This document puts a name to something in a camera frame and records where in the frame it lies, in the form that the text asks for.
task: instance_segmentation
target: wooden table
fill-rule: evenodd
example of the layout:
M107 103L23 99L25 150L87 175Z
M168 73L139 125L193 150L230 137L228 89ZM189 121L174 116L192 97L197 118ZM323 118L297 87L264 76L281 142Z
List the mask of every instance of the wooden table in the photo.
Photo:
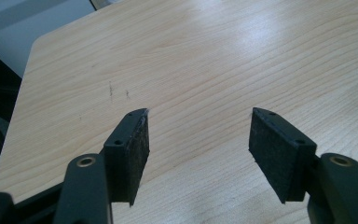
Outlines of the wooden table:
M125 0L40 37L0 159L22 201L150 108L150 156L116 223L308 223L248 151L254 106L358 160L358 1Z

